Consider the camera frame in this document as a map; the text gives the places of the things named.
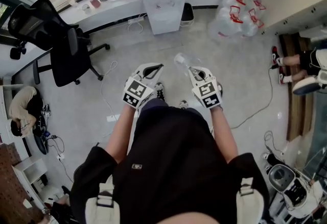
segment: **chair armrest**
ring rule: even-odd
[[[67,33],[69,49],[71,50],[72,56],[75,55],[78,51],[78,38],[76,34],[76,30],[74,28],[70,28]]]

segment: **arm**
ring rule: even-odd
[[[28,135],[30,129],[36,123],[36,118],[33,115],[29,114],[26,118],[26,121],[28,122],[28,124],[26,125],[26,128],[21,131],[23,137]]]
[[[228,122],[220,106],[210,109],[215,141],[227,163],[238,156],[238,150]]]
[[[120,163],[127,155],[129,138],[131,136],[135,109],[129,105],[123,107],[122,113],[116,122],[109,142],[105,148],[117,163]]]

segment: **black chair base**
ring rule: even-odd
[[[102,48],[105,48],[108,51],[108,50],[110,50],[110,45],[107,43],[101,44],[98,47],[90,50],[88,52],[88,54],[92,55],[92,54],[96,53],[97,51],[101,50]],[[40,72],[48,71],[51,69],[52,69],[51,65],[45,65],[45,66],[38,67],[38,62],[37,62],[37,60],[35,60],[33,62],[33,76],[34,76],[35,84],[36,85],[40,84],[40,75],[39,75]],[[97,76],[99,81],[103,80],[103,75],[99,74],[92,65],[90,66],[90,70]],[[75,80],[74,82],[76,85],[79,85],[81,83],[80,80],[78,80],[78,79]]]

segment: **sitting person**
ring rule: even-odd
[[[279,66],[279,83],[286,84],[297,82],[304,79],[307,76],[317,76],[320,68],[316,53],[314,51],[301,52],[298,55],[279,57],[277,53],[277,47],[272,48],[272,61],[274,64]],[[284,73],[283,66],[294,66],[300,65],[301,71],[295,75],[286,76]]]
[[[15,136],[25,137],[38,120],[43,107],[43,101],[39,91],[26,86],[15,95],[9,107],[11,132]],[[21,126],[21,120],[26,120],[27,125]]]

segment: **black t-shirt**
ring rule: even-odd
[[[135,169],[133,164],[141,165]],[[93,147],[75,174],[71,206],[85,223],[85,205],[99,193],[99,183],[113,174],[113,199],[120,206],[121,223],[157,223],[186,212],[200,212],[220,224],[236,223],[236,193],[242,178],[253,177],[253,188],[269,193],[250,153],[226,163],[206,121],[174,107],[156,107],[140,114],[134,142],[119,165]]]

